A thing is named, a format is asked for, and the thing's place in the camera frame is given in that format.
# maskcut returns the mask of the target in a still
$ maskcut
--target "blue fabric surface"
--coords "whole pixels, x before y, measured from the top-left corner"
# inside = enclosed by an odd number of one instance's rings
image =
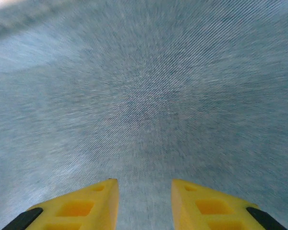
[[[110,177],[118,230],[172,230],[172,178],[257,203],[288,228],[288,1],[0,11],[0,229]]]

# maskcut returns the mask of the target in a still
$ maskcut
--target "woven texture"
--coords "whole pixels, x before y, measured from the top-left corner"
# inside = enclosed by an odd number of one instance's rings
[[[172,230],[172,178],[288,228],[288,1],[0,11],[0,229],[107,178],[120,183],[118,230]]]

